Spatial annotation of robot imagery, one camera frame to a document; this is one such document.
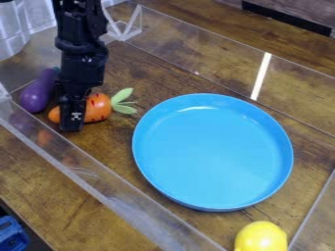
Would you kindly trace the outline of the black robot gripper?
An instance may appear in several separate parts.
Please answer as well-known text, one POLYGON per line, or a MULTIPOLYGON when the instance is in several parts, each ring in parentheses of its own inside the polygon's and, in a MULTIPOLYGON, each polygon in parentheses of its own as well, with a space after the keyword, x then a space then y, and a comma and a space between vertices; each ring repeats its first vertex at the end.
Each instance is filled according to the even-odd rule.
POLYGON ((103 84, 108 50, 99 39, 75 45, 56 38, 55 46, 62 51, 60 73, 55 81, 59 127, 62 131, 74 132, 84 126, 87 101, 70 95, 87 95, 94 87, 103 84))

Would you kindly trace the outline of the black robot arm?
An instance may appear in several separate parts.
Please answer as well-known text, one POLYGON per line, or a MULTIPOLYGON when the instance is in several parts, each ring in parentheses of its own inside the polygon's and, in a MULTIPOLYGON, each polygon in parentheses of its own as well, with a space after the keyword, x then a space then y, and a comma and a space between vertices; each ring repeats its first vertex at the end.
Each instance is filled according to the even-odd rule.
POLYGON ((87 97, 103 84, 108 50, 100 37, 107 33, 107 18, 100 0, 52 0, 58 34, 55 47, 62 51, 56 79, 63 131, 84 126, 87 97))

